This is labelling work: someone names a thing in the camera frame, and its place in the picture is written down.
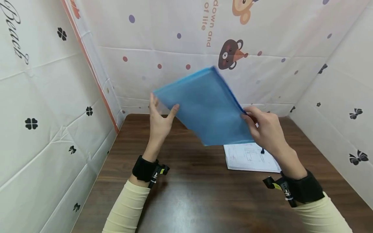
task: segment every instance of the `dark brown table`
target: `dark brown table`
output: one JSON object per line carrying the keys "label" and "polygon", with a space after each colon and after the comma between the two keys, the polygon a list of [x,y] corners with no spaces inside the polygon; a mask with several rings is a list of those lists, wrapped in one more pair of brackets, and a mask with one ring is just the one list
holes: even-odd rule
{"label": "dark brown table", "polygon": [[[289,145],[311,170],[355,233],[373,232],[373,211],[301,130],[280,120]],[[73,229],[100,233],[149,137],[149,116],[129,115]],[[262,179],[279,174],[228,170],[222,146],[204,147],[175,119],[158,159],[171,170],[151,190],[138,233],[304,232],[281,191]]]}

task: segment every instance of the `arm sleeve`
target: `arm sleeve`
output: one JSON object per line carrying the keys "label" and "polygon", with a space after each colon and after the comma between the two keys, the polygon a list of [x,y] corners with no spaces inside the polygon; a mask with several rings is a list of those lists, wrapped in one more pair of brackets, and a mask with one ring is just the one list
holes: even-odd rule
{"label": "arm sleeve", "polygon": [[149,188],[128,180],[106,219],[102,233],[134,233],[149,192]]}
{"label": "arm sleeve", "polygon": [[293,208],[306,230],[310,233],[352,233],[332,200],[326,193],[324,195],[318,201]]}

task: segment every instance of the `purple dot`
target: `purple dot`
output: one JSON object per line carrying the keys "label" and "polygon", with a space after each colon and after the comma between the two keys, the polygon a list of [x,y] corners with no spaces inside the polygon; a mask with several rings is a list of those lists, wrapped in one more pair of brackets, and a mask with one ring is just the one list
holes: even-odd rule
{"label": "purple dot", "polygon": [[135,22],[135,17],[133,16],[133,15],[129,15],[129,21],[131,22],[131,23],[134,23]]}

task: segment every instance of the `orange stripe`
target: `orange stripe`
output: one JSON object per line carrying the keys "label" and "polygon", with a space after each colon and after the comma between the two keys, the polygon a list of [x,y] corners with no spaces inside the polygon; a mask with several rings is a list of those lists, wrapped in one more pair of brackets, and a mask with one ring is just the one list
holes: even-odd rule
{"label": "orange stripe", "polygon": [[93,77],[94,77],[94,79],[95,79],[95,81],[96,81],[96,84],[97,84],[97,86],[98,86],[98,90],[100,91],[101,98],[102,98],[102,100],[104,101],[104,104],[105,104],[105,106],[106,106],[106,110],[107,110],[107,112],[109,113],[109,116],[110,116],[110,118],[111,118],[111,120],[112,120],[112,122],[113,122],[114,130],[115,130],[115,132],[118,134],[118,133],[119,133],[118,126],[116,125],[116,122],[115,122],[114,116],[112,115],[112,112],[111,112],[111,110],[110,110],[109,104],[108,104],[108,102],[107,102],[107,100],[106,100],[106,98],[105,98],[105,95],[104,95],[104,93],[103,93],[103,91],[102,91],[102,88],[101,88],[101,86],[100,86],[100,83],[99,83],[99,81],[98,81],[98,79],[97,79],[97,77],[96,77],[96,74],[95,74],[95,72],[94,72],[94,69],[93,69],[93,67],[92,67],[92,64],[91,64],[91,62],[90,62],[90,60],[89,60],[89,58],[88,58],[88,54],[87,54],[87,51],[85,50],[85,46],[83,45],[83,41],[81,40],[81,38],[80,38],[80,36],[79,36],[79,34],[78,34],[78,30],[77,30],[77,28],[76,28],[76,26],[75,26],[75,24],[74,24],[74,21],[73,21],[71,15],[70,15],[70,12],[69,12],[68,6],[66,5],[66,2],[65,2],[64,0],[61,0],[61,2],[62,2],[62,5],[63,5],[63,8],[65,9],[66,14],[68,15],[68,18],[69,18],[70,24],[71,24],[71,26],[72,26],[72,28],[73,28],[73,30],[74,30],[74,33],[75,33],[75,36],[76,36],[76,38],[77,38],[77,40],[78,40],[79,46],[80,46],[80,48],[81,48],[82,51],[83,51],[83,54],[84,54],[84,56],[85,56],[85,59],[87,60],[88,65],[90,66],[91,72],[92,72]]}

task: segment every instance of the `yellow label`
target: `yellow label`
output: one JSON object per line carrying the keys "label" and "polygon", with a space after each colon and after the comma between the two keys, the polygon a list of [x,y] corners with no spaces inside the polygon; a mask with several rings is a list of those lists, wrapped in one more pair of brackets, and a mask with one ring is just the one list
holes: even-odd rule
{"label": "yellow label", "polygon": [[278,184],[276,184],[276,183],[272,183],[272,184],[275,186],[275,189],[280,189],[280,190],[282,190],[281,187],[280,187]]}

